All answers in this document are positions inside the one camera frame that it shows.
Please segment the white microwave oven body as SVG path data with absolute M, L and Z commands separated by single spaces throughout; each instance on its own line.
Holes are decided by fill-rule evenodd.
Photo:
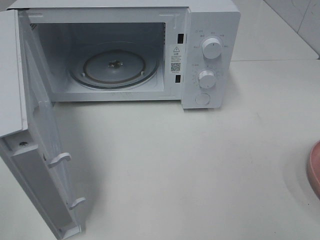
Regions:
M 233 53 L 240 11 L 231 0 L 17 0 L 6 10 L 26 11 L 38 25 L 38 41 L 52 102 L 179 100 L 184 109 L 221 106 Z M 217 37 L 222 53 L 204 57 L 201 44 Z M 120 89 L 97 89 L 70 74 L 72 55 L 107 42 L 132 42 L 162 49 L 163 60 L 148 80 Z M 170 70 L 170 45 L 182 50 L 180 73 Z M 201 88 L 198 75 L 213 71 L 217 82 Z M 195 97 L 210 95 L 207 105 Z

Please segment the white warning label sticker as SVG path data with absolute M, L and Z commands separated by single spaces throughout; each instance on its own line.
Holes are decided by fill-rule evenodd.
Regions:
M 170 72 L 177 74 L 182 69 L 183 52 L 182 48 L 177 44 L 170 45 Z

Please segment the pink round plate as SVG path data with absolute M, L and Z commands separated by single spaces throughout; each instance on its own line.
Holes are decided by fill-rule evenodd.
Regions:
M 310 186 L 320 198 L 320 141 L 316 142 L 310 150 L 306 172 Z

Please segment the upper white power knob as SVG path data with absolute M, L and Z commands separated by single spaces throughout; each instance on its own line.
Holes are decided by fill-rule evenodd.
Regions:
M 222 54 L 222 42 L 215 36 L 209 37 L 203 41 L 201 49 L 206 59 L 213 60 Z

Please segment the white timer knob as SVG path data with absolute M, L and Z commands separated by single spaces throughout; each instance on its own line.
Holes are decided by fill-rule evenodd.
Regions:
M 199 86 L 203 89 L 212 88 L 217 82 L 215 73 L 211 70 L 204 70 L 198 74 Z

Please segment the round white door button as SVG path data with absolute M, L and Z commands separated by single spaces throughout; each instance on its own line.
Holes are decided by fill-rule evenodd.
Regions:
M 194 100 L 198 105 L 206 106 L 209 104 L 211 97 L 207 93 L 201 93 L 201 94 L 198 94 Z

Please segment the glass microwave turntable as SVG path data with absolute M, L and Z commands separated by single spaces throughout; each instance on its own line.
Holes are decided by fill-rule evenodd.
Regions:
M 148 44 L 115 41 L 76 50 L 69 73 L 84 86 L 115 90 L 147 81 L 157 71 L 163 53 Z

